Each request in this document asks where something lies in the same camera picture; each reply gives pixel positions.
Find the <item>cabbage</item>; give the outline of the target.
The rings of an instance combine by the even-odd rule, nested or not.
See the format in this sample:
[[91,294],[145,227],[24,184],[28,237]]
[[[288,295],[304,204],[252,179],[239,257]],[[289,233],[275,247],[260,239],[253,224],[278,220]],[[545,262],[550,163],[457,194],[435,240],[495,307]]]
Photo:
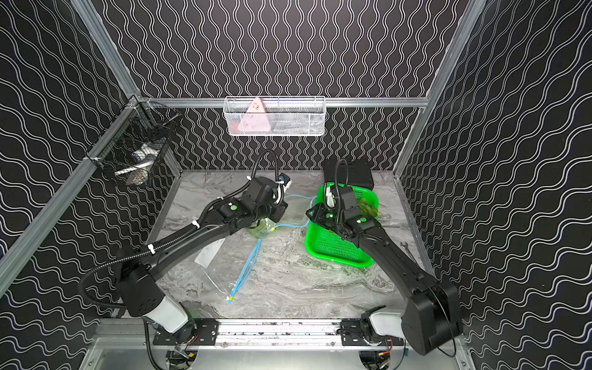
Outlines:
[[276,223],[272,220],[260,220],[256,225],[248,228],[248,234],[258,240],[266,239],[276,229]]
[[379,201],[376,197],[360,197],[357,200],[360,212],[363,216],[378,217]]

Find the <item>green plastic basket tray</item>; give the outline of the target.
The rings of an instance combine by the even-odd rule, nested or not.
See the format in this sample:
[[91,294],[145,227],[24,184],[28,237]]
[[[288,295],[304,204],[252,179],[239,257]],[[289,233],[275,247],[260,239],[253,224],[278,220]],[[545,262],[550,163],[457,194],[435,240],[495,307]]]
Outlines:
[[[352,187],[352,189],[356,194],[356,200],[360,197],[376,197],[378,199],[378,196],[368,189],[362,187]],[[356,248],[353,243],[342,240],[332,231],[311,222],[308,225],[304,245],[308,254],[324,261],[353,268],[368,268],[374,264],[374,260],[364,251]]]

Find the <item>clear zip-top bag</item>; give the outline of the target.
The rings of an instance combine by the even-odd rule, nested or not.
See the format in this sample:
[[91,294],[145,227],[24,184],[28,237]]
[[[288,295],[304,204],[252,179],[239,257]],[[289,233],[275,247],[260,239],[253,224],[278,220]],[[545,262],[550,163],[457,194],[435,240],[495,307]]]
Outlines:
[[248,234],[255,239],[263,240],[271,237],[275,232],[306,228],[310,220],[305,213],[315,204],[316,198],[316,196],[307,197],[300,194],[288,194],[284,198],[289,206],[285,215],[278,222],[269,218],[256,222],[248,228]]
[[258,239],[248,255],[225,247],[225,239],[217,240],[197,253],[194,263],[200,267],[201,276],[229,305],[254,270],[262,241]]

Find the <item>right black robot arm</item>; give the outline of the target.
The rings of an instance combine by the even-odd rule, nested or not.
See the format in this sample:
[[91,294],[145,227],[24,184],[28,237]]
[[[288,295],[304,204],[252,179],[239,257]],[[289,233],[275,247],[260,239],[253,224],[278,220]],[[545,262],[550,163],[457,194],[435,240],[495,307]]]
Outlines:
[[406,299],[401,317],[404,339],[424,356],[462,333],[458,288],[422,269],[375,217],[360,211],[348,175],[347,161],[337,160],[333,185],[324,186],[322,201],[307,211],[307,217],[368,254],[394,282]]

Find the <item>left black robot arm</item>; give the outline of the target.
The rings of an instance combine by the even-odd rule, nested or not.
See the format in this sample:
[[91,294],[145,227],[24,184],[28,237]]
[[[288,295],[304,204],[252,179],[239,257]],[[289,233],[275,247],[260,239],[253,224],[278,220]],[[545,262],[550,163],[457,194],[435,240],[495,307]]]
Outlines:
[[[273,150],[261,152],[256,163],[264,158],[274,165],[272,178],[258,176],[258,168],[254,166],[242,187],[212,200],[186,227],[142,248],[123,248],[115,260],[88,271],[80,279],[78,293],[93,305],[123,309],[132,317],[155,323],[170,334],[188,336],[194,320],[157,282],[206,246],[243,229],[256,228],[265,219],[278,222],[283,217],[288,207],[285,191],[291,180],[279,171],[278,156]],[[117,275],[120,303],[102,302],[87,292],[89,279],[107,268],[112,268]]]

